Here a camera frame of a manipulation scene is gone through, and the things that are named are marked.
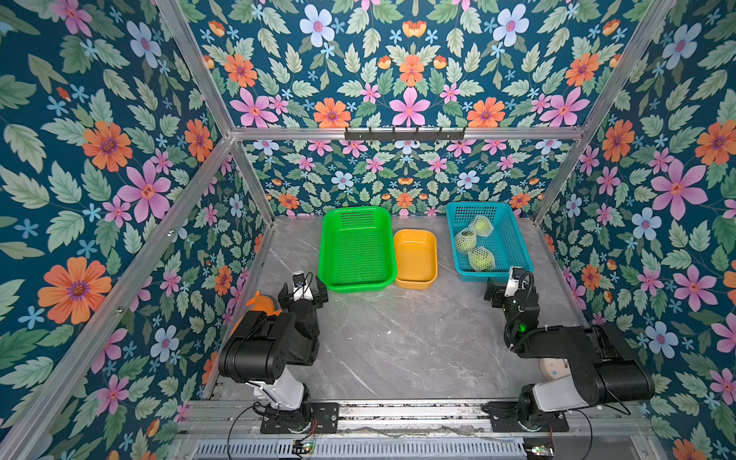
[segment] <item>black cable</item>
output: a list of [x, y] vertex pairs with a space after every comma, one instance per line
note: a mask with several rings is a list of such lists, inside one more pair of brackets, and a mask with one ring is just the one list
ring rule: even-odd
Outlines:
[[580, 459], [580, 460], [585, 460], [585, 459], [588, 458], [588, 455], [590, 455], [590, 449], [593, 447], [593, 425], [592, 425], [592, 423], [590, 423], [590, 419], [588, 418], [588, 416], [587, 416], [587, 414], [585, 412], [581, 411], [580, 409], [573, 409], [573, 410], [576, 411], [576, 412], [580, 412], [581, 414], [583, 414], [583, 417], [585, 417], [585, 420], [588, 421], [588, 427], [590, 428], [590, 442], [588, 442], [588, 450], [585, 453], [585, 455], [583, 455], [583, 458]]

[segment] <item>orange object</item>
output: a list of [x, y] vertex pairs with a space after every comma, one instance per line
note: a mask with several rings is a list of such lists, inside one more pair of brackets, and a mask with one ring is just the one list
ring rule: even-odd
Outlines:
[[394, 234], [396, 286], [429, 289], [437, 279], [437, 239], [432, 232], [405, 228]]

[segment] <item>metal bar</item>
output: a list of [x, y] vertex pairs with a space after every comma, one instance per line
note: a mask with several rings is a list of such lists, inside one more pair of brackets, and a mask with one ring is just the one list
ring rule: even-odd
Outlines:
[[184, 16], [179, 1], [158, 0], [156, 4], [171, 31], [171, 35], [174, 37], [174, 41], [179, 46], [184, 62], [189, 67], [194, 83], [202, 97], [204, 97], [222, 137], [227, 136], [235, 127], [235, 124], [230, 117], [230, 112], [227, 110], [219, 89], [217, 89], [212, 74], [205, 66], [205, 57], [199, 49], [194, 33], [189, 28], [189, 23]]
[[61, 358], [38, 396], [5, 436], [0, 444], [0, 460], [27, 460], [34, 453], [40, 438], [54, 424], [77, 384], [87, 374], [92, 361], [107, 344], [110, 334], [141, 290], [146, 278], [156, 267], [171, 242], [171, 235], [182, 226], [202, 196], [202, 192], [210, 185], [210, 179], [222, 165], [231, 146], [232, 141], [229, 138], [220, 141], [199, 167], [138, 256], [133, 259], [105, 301]]
[[662, 26], [662, 22], [665, 20], [665, 16], [669, 13], [670, 9], [675, 5], [676, 0], [652, 0], [644, 13], [644, 17], [634, 30], [634, 34], [629, 40], [629, 44], [624, 49], [621, 61], [619, 61], [616, 69], [613, 71], [611, 78], [608, 80], [606, 87], [603, 89], [601, 95], [595, 100], [593, 108], [588, 113], [588, 117], [583, 125], [584, 132], [582, 139], [568, 152], [565, 159], [562, 161], [557, 173], [555, 174], [550, 186], [545, 192], [545, 197], [542, 199], [542, 203], [539, 205], [532, 219], [541, 224], [542, 219], [549, 211], [552, 203], [562, 191], [562, 187], [567, 182], [568, 177], [573, 173], [575, 166], [578, 164], [580, 157], [585, 152], [585, 149], [590, 145], [590, 141], [593, 139], [595, 132], [598, 127], [603, 123], [603, 120], [608, 115], [608, 112], [613, 106], [613, 102], [618, 97], [618, 94], [623, 89], [623, 86], [629, 80], [631, 73], [634, 71], [634, 67], [644, 55], [644, 52], [649, 47], [654, 34]]
[[[254, 141], [256, 139], [269, 139], [273, 141], [308, 141], [311, 139], [345, 139], [345, 131], [328, 128], [243, 128], [236, 127], [233, 130], [233, 138], [236, 141]], [[467, 128], [460, 130], [464, 132], [465, 139], [568, 139], [578, 141], [582, 139], [583, 129], [572, 127], [506, 127], [506, 128]], [[420, 135], [435, 135], [437, 140], [447, 132], [457, 132], [457, 129], [441, 130], [440, 128], [367, 128], [348, 129], [348, 137], [358, 138], [364, 136], [364, 140], [396, 141], [411, 140]]]
[[[243, 286], [243, 290], [240, 294], [240, 299], [238, 299], [238, 302], [235, 305], [235, 310], [233, 312], [233, 318], [236, 318], [236, 319], [242, 318], [242, 316], [245, 315], [245, 312], [249, 310], [247, 305], [245, 304], [249, 299], [251, 299], [255, 295], [255, 292], [258, 289], [258, 280], [261, 278], [261, 273], [263, 271], [263, 265], [266, 263], [266, 256], [269, 253], [269, 247], [271, 246], [271, 240], [273, 238], [273, 233], [274, 233], [273, 227], [266, 227], [265, 231], [263, 232], [263, 241], [261, 242], [261, 248], [258, 250], [258, 254], [255, 255], [255, 259], [253, 260], [253, 265], [250, 267], [250, 277], [248, 278], [248, 281], [246, 281], [246, 285]], [[222, 334], [222, 340], [220, 341], [222, 344], [220, 345], [220, 350], [218, 350], [218, 352], [222, 351], [222, 347], [224, 347], [225, 342], [227, 342], [226, 338], [230, 337], [230, 334], [233, 333], [233, 329], [235, 329], [235, 325], [236, 325], [236, 322], [233, 321], [232, 324], [227, 326], [226, 330]], [[212, 393], [215, 389], [215, 383], [217, 382], [218, 377], [219, 377], [219, 368], [217, 366], [214, 366], [212, 368], [212, 373], [210, 374], [210, 378], [209, 380], [207, 380], [207, 385], [205, 385], [205, 390], [202, 393], [203, 400], [208, 400], [212, 397]]]
[[248, 154], [243, 147], [242, 142], [238, 142], [233, 149], [233, 158], [235, 163], [238, 165], [238, 169], [243, 175], [243, 181], [245, 182], [250, 195], [255, 201], [255, 206], [258, 208], [258, 212], [261, 213], [263, 221], [269, 227], [273, 225], [274, 213], [266, 199], [266, 191], [261, 185], [261, 181], [258, 179], [258, 175], [255, 173], [253, 164], [248, 160]]

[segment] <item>green leaf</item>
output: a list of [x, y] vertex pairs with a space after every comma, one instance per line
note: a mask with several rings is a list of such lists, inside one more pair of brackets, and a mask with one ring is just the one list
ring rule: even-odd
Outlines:
[[46, 152], [43, 151], [44, 145], [38, 139], [38, 133], [20, 124], [8, 124], [3, 137], [21, 161], [27, 161], [37, 173], [41, 172]]

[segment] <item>black mounting plate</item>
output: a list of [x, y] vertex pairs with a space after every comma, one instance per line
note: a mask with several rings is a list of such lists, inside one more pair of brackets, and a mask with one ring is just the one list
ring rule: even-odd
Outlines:
[[[340, 418], [340, 405], [338, 403], [312, 403], [312, 415], [317, 420], [317, 426], [314, 433], [334, 434], [337, 433], [337, 422]], [[261, 422], [261, 434], [296, 434], [289, 429], [276, 422], [274, 417], [268, 420], [264, 417]], [[298, 433], [306, 436], [308, 432]]]

